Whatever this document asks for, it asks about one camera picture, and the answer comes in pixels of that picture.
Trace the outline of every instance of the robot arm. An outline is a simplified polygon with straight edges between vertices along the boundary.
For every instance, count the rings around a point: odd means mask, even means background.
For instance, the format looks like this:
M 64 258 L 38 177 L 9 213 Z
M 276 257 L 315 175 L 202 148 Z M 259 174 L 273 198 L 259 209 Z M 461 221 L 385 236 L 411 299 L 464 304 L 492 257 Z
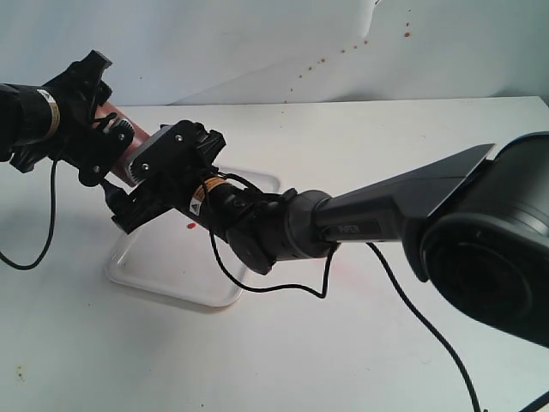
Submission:
M 213 165 L 219 132 L 183 120 L 148 136 L 129 121 L 107 102 L 109 65 L 92 51 L 43 87 L 0 85 L 0 160 L 25 173 L 59 157 L 84 185 L 103 186 L 126 233 L 177 209 L 263 275 L 280 260 L 325 257 L 334 243 L 400 241 L 416 276 L 462 312 L 549 347 L 547 136 L 517 139 L 494 161 L 493 145 L 473 147 L 338 197 L 268 194 Z

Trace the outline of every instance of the white wall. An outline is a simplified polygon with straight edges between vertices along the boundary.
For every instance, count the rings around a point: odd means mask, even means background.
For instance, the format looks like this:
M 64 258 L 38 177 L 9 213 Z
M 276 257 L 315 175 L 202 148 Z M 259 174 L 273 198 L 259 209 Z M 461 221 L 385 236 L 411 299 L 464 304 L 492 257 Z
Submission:
M 0 81 L 97 48 L 125 105 L 549 96 L 549 1 L 383 0 L 365 45 L 373 2 L 5 2 Z
M 179 103 L 549 96 L 547 0 L 383 0 L 367 39 Z

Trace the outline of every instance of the white tabletop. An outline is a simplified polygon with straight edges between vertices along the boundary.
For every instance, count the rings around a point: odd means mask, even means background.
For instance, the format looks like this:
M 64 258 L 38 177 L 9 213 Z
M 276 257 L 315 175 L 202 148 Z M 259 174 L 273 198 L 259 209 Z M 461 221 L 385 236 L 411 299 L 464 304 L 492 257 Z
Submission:
M 146 130 L 188 118 L 222 131 L 219 163 L 333 195 L 477 143 L 549 130 L 538 98 L 275 106 L 131 107 Z M 0 248 L 28 262 L 45 238 L 49 161 L 3 165 Z M 364 245 L 336 254 L 329 296 L 244 293 L 223 310 L 114 285 L 101 273 L 119 231 L 99 188 L 58 176 L 57 231 L 34 271 L 0 266 L 0 409 L 16 411 L 470 410 L 452 360 L 408 312 Z M 382 250 L 448 337 L 490 411 L 549 386 L 549 349 L 466 318 Z M 277 264 L 254 285 L 319 286 L 322 261 Z

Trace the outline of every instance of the black plastic arm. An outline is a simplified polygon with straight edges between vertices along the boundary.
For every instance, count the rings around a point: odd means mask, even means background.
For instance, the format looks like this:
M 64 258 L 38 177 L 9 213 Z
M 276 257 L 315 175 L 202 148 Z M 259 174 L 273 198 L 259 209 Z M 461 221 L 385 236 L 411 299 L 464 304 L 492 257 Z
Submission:
M 469 148 L 428 166 L 318 205 L 314 222 L 326 241 L 402 240 L 410 221 L 429 218 L 488 156 L 493 144 Z

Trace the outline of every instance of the black cylinder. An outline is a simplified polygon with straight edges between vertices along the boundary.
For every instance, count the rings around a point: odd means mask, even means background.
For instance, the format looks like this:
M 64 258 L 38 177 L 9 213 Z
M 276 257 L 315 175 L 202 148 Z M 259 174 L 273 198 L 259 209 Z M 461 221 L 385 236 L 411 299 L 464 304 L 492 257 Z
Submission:
M 549 135 L 525 136 L 429 228 L 422 263 L 468 316 L 549 347 L 548 236 Z

